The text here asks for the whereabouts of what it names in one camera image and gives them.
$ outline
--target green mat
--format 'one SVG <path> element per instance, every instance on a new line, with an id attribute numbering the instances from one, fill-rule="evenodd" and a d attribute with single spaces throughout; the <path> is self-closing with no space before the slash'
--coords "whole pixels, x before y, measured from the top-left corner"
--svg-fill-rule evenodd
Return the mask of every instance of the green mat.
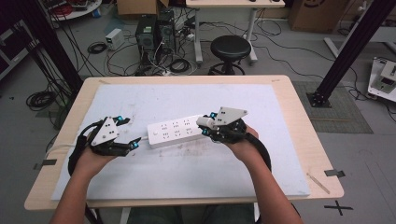
<path id="1" fill-rule="evenodd" d="M 292 82 L 306 114 L 318 133 L 373 133 L 355 102 L 343 85 L 332 92 L 329 102 L 332 108 L 312 107 L 307 93 L 314 92 L 319 82 Z"/>

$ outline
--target metal pole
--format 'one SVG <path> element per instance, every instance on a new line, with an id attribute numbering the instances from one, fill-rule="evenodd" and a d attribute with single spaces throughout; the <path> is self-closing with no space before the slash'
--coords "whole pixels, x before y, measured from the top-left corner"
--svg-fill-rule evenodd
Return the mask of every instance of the metal pole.
<path id="1" fill-rule="evenodd" d="M 38 39 L 58 68 L 64 81 L 72 91 L 71 97 L 74 100 L 81 89 L 83 81 L 70 61 L 55 31 L 50 27 L 43 8 L 41 8 L 37 0 L 15 0 L 14 6 L 15 10 L 21 13 L 23 21 L 33 36 Z"/>
<path id="2" fill-rule="evenodd" d="M 355 62 L 363 48 L 367 45 L 381 23 L 396 5 L 396 0 L 375 0 L 367 9 L 365 16 L 346 42 L 326 77 L 320 83 L 315 93 L 308 94 L 314 102 L 312 106 L 322 106 L 327 103 L 337 84 Z"/>

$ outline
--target person's hand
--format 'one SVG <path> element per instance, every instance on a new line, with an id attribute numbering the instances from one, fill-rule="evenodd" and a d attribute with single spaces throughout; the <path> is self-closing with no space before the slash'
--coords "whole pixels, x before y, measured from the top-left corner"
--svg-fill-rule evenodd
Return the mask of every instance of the person's hand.
<path id="1" fill-rule="evenodd" d="M 247 133 L 251 133 L 256 138 L 259 138 L 259 134 L 256 132 L 256 130 L 250 128 L 248 125 L 247 125 Z M 233 152 L 235 157 L 238 160 L 242 161 L 243 163 L 247 163 L 254 158 L 261 157 L 259 151 L 246 139 L 242 140 L 241 142 L 237 142 L 235 144 L 227 143 L 224 145 L 226 145 Z"/>
<path id="2" fill-rule="evenodd" d="M 115 158 L 115 156 L 101 156 L 95 154 L 89 147 L 86 147 L 82 152 L 81 157 L 78 159 L 73 175 L 82 175 L 85 178 L 92 179 L 108 162 Z"/>

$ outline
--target white table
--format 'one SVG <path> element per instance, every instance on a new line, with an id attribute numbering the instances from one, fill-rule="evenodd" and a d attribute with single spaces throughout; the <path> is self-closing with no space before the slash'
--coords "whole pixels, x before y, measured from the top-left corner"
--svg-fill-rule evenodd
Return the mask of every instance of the white table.
<path id="1" fill-rule="evenodd" d="M 253 32 L 254 20 L 258 8 L 262 7 L 284 7 L 283 1 L 274 2 L 272 0 L 256 0 L 256 2 L 250 2 L 249 0 L 187 0 L 187 7 L 195 8 L 195 37 L 194 37 L 194 48 L 195 48 L 195 61 L 200 64 L 204 61 L 201 51 L 201 40 L 199 31 L 200 22 L 200 8 L 215 8 L 215 9 L 228 9 L 228 8 L 250 8 L 249 14 L 249 25 L 246 34 L 246 40 L 250 43 L 251 34 Z M 249 55 L 250 63 L 257 62 L 256 52 L 254 48 L 251 49 Z"/>
<path id="2" fill-rule="evenodd" d="M 96 10 L 97 8 L 99 8 L 99 6 L 102 4 L 102 0 L 96 0 L 95 2 L 90 2 L 87 6 L 87 10 L 81 10 L 81 11 L 77 11 L 77 10 L 73 10 L 72 13 L 70 13 L 69 15 L 60 15 L 60 16 L 56 16 L 56 15 L 52 15 L 51 19 L 53 21 L 67 21 L 67 20 L 71 20 L 74 18 L 78 18 L 84 15 L 87 15 L 88 13 L 93 12 L 94 10 Z"/>
<path id="3" fill-rule="evenodd" d="M 343 188 L 336 176 L 326 176 L 324 171 L 331 170 L 332 165 L 318 140 L 318 136 L 306 115 L 297 93 L 290 80 L 285 76 L 213 76 L 213 77 L 96 77 L 84 82 L 76 101 L 54 143 L 61 145 L 74 141 L 78 128 L 87 113 L 96 90 L 106 84 L 267 84 L 274 88 L 276 99 L 283 112 L 291 140 L 304 173 L 314 178 L 305 177 L 311 190 L 309 196 L 293 197 L 291 200 L 308 200 L 324 198 L 340 198 L 344 195 Z M 52 151 L 48 159 L 57 160 L 55 165 L 43 166 L 32 190 L 25 202 L 27 210 L 55 209 L 58 202 L 51 199 L 52 192 L 58 182 L 60 172 L 66 158 L 68 147 Z M 134 199 L 134 200 L 92 200 L 90 207 L 131 207 L 169 204 L 206 204 L 206 203 L 254 203 L 254 197 L 245 198 L 197 198 L 197 199 Z"/>

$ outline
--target power strip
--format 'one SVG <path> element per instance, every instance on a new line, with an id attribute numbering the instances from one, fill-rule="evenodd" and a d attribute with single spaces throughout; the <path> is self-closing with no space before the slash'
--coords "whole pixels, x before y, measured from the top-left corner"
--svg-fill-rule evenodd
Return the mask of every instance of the power strip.
<path id="1" fill-rule="evenodd" d="M 151 148 L 167 147 L 174 144 L 204 138 L 196 121 L 202 115 L 173 119 L 148 126 L 148 142 Z"/>

